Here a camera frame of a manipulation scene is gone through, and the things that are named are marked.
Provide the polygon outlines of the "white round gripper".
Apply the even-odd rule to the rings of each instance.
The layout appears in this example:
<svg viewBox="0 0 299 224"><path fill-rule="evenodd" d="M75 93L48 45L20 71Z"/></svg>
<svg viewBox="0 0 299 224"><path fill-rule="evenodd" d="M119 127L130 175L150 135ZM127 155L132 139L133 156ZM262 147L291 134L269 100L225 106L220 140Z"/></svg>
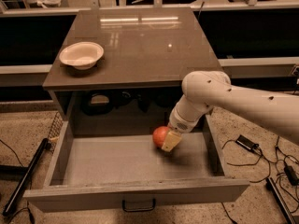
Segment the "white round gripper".
<svg viewBox="0 0 299 224"><path fill-rule="evenodd" d="M167 132L166 137L164 139L164 143L162 145L162 150L170 152L181 141L181 133L190 133L196 124L197 120L185 120L179 115L177 110L174 108L170 113L168 121L168 126L174 131L169 130Z"/></svg>

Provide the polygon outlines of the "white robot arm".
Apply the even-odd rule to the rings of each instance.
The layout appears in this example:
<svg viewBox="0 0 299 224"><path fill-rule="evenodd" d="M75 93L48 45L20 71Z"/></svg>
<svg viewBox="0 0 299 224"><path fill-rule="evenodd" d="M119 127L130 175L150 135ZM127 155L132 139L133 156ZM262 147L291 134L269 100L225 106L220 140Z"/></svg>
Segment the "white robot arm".
<svg viewBox="0 0 299 224"><path fill-rule="evenodd" d="M169 152L181 136L193 130L198 120L217 106L249 120L296 145L299 144L299 97L231 84L219 71L194 71L183 78L183 95L170 113L162 150Z"/></svg>

